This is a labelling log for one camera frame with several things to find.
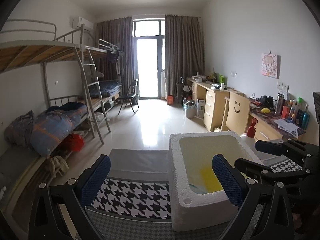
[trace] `tile floor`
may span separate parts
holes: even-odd
[[[168,106],[163,100],[139,100],[140,109],[136,114],[130,105],[121,110],[115,106],[109,113],[111,133],[105,125],[100,127],[105,144],[99,136],[87,136],[84,148],[73,153],[67,160],[68,172],[52,182],[64,184],[70,178],[78,178],[84,169],[91,167],[101,154],[109,155],[113,148],[134,150],[169,149],[169,135],[172,133],[207,132],[202,120],[187,119],[180,105]]]

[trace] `drawer handle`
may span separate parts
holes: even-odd
[[[270,140],[268,136],[266,136],[263,132],[260,132],[266,139]]]

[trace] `houndstooth pattern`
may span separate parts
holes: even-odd
[[[168,183],[106,178],[92,207],[129,217],[171,219]]]
[[[302,167],[294,161],[288,159],[284,162],[271,166],[273,172],[301,171]]]
[[[193,231],[175,232],[171,222],[146,222],[121,219],[86,208],[90,220],[106,240],[215,240],[228,225],[223,223]]]

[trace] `brown curtain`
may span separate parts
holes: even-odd
[[[197,17],[165,16],[166,94],[176,97],[177,83],[199,72],[204,74],[203,40]]]
[[[132,17],[121,18],[102,22],[97,24],[96,28],[96,43],[99,39],[103,39],[112,44],[118,45],[120,50],[124,52],[119,57],[119,70],[117,73],[116,64],[108,61],[106,57],[96,60],[97,71],[104,74],[101,80],[119,79],[123,84],[123,93],[126,93],[130,84],[134,80],[134,50],[132,37]]]

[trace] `blue mattress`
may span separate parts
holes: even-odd
[[[122,86],[119,81],[99,81],[101,95],[103,98],[110,97]],[[96,85],[89,87],[91,98],[99,98],[99,92]]]

